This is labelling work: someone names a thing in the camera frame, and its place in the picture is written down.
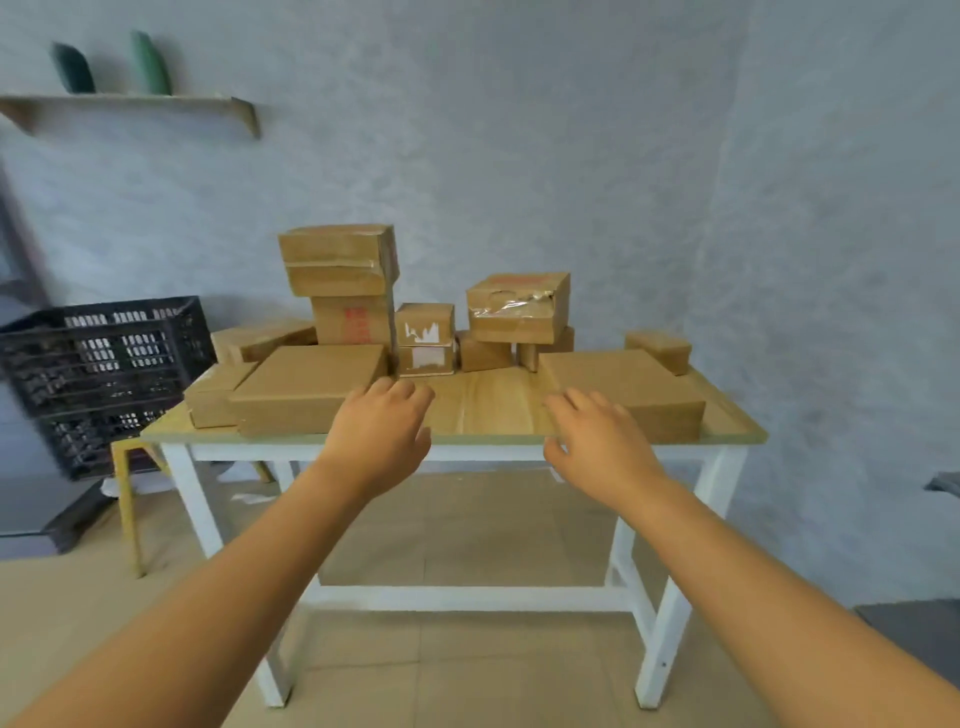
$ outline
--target forearm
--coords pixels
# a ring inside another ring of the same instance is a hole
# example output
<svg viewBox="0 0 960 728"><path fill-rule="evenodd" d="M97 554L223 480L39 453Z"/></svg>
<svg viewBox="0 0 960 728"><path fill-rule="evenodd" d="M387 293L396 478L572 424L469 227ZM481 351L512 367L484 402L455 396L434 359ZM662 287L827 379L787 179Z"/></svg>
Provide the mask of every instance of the forearm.
<svg viewBox="0 0 960 728"><path fill-rule="evenodd" d="M960 692L727 526L683 486L625 519L785 725L946 725Z"/></svg>
<svg viewBox="0 0 960 728"><path fill-rule="evenodd" d="M321 464L13 725L219 725L363 508Z"/></svg>

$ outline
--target table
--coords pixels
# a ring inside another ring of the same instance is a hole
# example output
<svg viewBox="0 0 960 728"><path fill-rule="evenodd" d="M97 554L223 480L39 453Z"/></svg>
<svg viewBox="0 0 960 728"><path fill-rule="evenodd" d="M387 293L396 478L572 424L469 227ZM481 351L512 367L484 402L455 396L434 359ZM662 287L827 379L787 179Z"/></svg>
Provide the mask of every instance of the table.
<svg viewBox="0 0 960 728"><path fill-rule="evenodd" d="M701 438L694 445L656 446L661 461L702 464L694 489L721 517L736 489L751 445L767 434L699 372L685 378L706 397ZM543 462L543 437L554 427L542 407L537 375L514 367L453 376L425 377L437 393L426 424L433 448L427 460L438 462ZM272 462L281 490L290 487L296 463L311 461L325 435L245 439L233 427L195 429L184 404L142 432L156 443L170 466L177 490L207 558L233 537L222 488L206 463L223 460ZM386 612L624 612L633 615L646 646L636 682L642 708L657 708L690 617L690 604L669 580L655 610L634 564L633 529L618 519L602 586L595 587L378 587L324 586L314 578L301 603L318 609ZM256 670L268 705L282 707L292 685L278 658L277 644Z"/></svg>

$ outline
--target gray textured wall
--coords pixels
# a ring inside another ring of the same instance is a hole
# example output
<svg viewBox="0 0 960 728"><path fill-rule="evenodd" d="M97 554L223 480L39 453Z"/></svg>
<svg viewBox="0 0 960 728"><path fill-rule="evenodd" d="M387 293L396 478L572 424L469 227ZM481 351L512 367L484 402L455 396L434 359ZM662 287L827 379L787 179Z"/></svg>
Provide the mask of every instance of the gray textured wall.
<svg viewBox="0 0 960 728"><path fill-rule="evenodd" d="M264 139L85 111L4 130L0 154L59 301L200 293L218 322L263 318L302 304L277 231L386 220L399 301L572 270L583 340L615 344L683 319L732 102L749 0L687 5L3 0L0 87L57 91L59 39L130 88L140 28L180 90L255 101Z"/></svg>
<svg viewBox="0 0 960 728"><path fill-rule="evenodd" d="M697 360L771 430L733 519L848 603L960 595L960 6L758 0Z"/></svg>
<svg viewBox="0 0 960 728"><path fill-rule="evenodd" d="M771 429L747 532L847 602L957 593L960 507L918 488L960 460L959 12L0 0L2 88L57 91L53 39L130 88L136 27L181 90L249 98L264 128L69 112L4 129L0 158L67 303L263 318L298 305L276 231L349 220L396 223L401 301L572 270L582 343L684 325Z"/></svg>

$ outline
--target hand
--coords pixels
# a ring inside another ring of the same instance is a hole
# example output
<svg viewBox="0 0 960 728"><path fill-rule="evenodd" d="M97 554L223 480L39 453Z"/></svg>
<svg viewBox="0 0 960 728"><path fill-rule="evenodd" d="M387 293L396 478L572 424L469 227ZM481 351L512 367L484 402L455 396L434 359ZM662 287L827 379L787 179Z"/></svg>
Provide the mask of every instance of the hand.
<svg viewBox="0 0 960 728"><path fill-rule="evenodd" d="M384 376L370 389L347 395L316 465L355 484L375 498L414 473L430 451L430 429L423 427L434 393L409 379Z"/></svg>
<svg viewBox="0 0 960 728"><path fill-rule="evenodd" d="M543 443L554 470L588 496L622 514L645 486L661 483L666 473L634 418L620 404L593 392L568 389L544 404L566 445L555 437Z"/></svg>

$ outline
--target white table frame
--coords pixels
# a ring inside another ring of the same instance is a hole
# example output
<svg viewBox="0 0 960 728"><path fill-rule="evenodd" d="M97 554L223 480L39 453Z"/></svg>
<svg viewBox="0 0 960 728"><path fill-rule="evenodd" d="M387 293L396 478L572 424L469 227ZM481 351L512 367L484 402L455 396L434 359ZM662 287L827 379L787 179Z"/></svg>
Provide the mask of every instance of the white table frame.
<svg viewBox="0 0 960 728"><path fill-rule="evenodd" d="M263 460L274 464L281 490L290 487L296 464L314 460L323 448L284 443L163 443L163 455L207 558L234 536L227 517L224 489L210 487L215 478L205 463ZM721 518L736 490L748 446L690 445L655 448L663 461L702 464L694 493ZM434 445L427 460L449 463L543 462L540 445ZM633 615L646 647L636 681L641 708L660 706L680 640L690 617L690 604L669 579L660 608L655 610L636 570L636 533L617 519L607 575L597 587L388 587L322 586L314 578L300 603L318 609L371 612L624 612ZM279 639L256 670L255 679L268 706L283 707L292 684L277 653Z"/></svg>

